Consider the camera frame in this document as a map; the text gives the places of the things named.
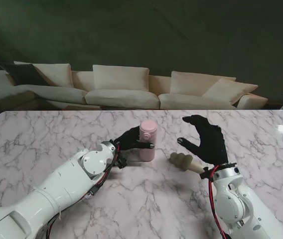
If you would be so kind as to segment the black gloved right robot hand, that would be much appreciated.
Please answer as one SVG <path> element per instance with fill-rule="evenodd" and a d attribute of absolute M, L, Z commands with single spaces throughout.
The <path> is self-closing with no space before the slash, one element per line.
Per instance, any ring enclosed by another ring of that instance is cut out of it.
<path fill-rule="evenodd" d="M 191 115 L 182 118 L 184 122 L 195 126 L 200 144 L 197 146 L 189 140 L 180 137 L 177 142 L 188 151 L 198 156 L 205 163 L 215 166 L 228 163 L 228 155 L 222 130 L 212 125 L 207 118 L 200 115 Z"/>

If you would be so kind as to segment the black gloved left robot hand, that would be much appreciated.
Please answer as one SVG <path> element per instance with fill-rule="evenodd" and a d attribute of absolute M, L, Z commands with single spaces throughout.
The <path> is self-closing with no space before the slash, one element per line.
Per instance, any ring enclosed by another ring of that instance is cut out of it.
<path fill-rule="evenodd" d="M 120 150 L 130 149 L 154 149 L 154 144 L 150 142 L 140 141 L 140 127 L 136 126 L 113 141 L 115 146 L 119 146 Z"/>

